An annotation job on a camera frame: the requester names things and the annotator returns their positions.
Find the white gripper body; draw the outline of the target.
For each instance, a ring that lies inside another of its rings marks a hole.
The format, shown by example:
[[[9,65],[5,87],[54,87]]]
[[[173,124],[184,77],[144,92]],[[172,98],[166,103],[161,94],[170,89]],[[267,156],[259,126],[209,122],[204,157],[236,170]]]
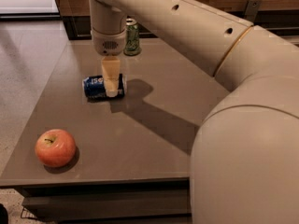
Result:
[[[125,31],[115,35],[105,35],[91,30],[91,35],[94,49],[102,56],[117,56],[121,54],[125,48]]]

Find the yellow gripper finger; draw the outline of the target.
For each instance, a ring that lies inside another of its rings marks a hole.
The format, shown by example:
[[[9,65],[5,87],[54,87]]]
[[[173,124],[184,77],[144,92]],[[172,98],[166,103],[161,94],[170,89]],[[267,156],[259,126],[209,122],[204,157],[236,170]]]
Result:
[[[116,97],[118,95],[121,61],[117,56],[105,56],[101,61],[102,76],[106,95]]]

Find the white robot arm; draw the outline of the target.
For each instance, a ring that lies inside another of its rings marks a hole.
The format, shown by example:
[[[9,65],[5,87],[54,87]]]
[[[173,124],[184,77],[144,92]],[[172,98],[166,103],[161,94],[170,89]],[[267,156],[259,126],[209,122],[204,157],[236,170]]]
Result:
[[[93,43],[135,17],[230,93],[192,146],[193,224],[299,224],[298,48],[194,0],[90,0]]]

